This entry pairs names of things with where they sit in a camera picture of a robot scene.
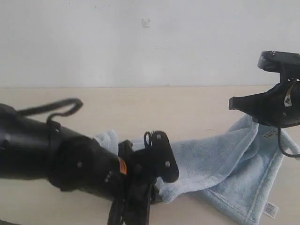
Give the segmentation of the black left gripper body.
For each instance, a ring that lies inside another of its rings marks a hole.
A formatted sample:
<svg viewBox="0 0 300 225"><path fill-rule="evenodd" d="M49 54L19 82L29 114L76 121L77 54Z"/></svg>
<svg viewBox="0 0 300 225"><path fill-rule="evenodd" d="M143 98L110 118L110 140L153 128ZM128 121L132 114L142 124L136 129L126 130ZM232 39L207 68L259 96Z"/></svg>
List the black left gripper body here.
<svg viewBox="0 0 300 225"><path fill-rule="evenodd" d="M110 207L111 225L148 225L150 206L160 203L155 178L144 178L142 167L132 160L133 144L125 140L118 144L118 156L125 160L127 174L117 182L117 194Z"/></svg>

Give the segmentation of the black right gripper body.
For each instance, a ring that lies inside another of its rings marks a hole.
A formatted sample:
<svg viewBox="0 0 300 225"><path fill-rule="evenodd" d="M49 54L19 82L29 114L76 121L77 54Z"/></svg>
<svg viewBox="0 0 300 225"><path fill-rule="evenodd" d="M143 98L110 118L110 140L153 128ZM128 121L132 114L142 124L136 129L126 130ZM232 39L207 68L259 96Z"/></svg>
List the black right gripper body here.
<svg viewBox="0 0 300 225"><path fill-rule="evenodd" d="M267 121L277 128L300 124L300 82L290 80L276 84L266 92Z"/></svg>

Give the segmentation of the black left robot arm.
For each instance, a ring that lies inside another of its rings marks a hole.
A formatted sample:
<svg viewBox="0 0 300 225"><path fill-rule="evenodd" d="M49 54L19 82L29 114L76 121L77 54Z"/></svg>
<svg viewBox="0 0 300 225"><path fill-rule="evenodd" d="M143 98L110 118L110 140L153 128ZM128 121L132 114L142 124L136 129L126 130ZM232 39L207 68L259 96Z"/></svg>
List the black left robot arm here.
<svg viewBox="0 0 300 225"><path fill-rule="evenodd" d="M129 140L106 147L54 120L82 105L75 98L23 110L1 104L0 176L45 179L62 192L80 190L110 200L110 225L148 224L158 198L156 181L168 179L166 134L145 133L141 150Z"/></svg>

